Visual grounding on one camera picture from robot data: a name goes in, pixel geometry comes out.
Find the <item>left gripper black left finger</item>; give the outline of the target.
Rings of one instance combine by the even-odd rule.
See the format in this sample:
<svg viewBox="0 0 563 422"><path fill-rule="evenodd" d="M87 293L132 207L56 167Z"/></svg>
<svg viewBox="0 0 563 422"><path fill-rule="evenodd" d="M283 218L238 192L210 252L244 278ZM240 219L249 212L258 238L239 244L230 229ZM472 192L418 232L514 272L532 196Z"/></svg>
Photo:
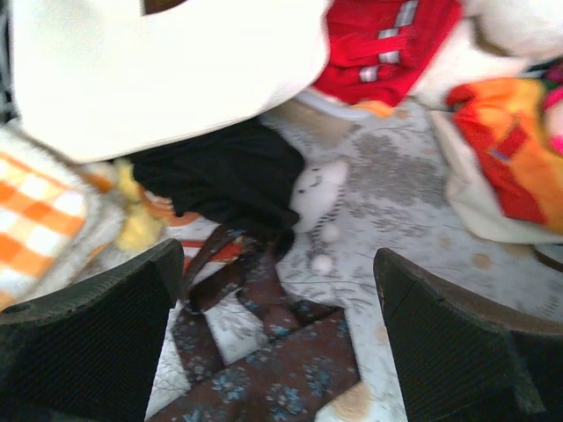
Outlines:
<svg viewBox="0 0 563 422"><path fill-rule="evenodd" d="M142 421L184 252L167 240L1 313L3 421Z"/></svg>

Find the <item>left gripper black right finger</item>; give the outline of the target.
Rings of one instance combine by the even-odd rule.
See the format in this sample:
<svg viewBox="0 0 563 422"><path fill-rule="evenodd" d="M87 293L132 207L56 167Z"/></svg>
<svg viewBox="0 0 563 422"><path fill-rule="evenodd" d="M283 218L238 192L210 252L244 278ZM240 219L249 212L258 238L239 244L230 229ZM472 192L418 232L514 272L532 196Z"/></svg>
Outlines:
<svg viewBox="0 0 563 422"><path fill-rule="evenodd" d="M562 325L387 248L373 270L410 421L560 421Z"/></svg>

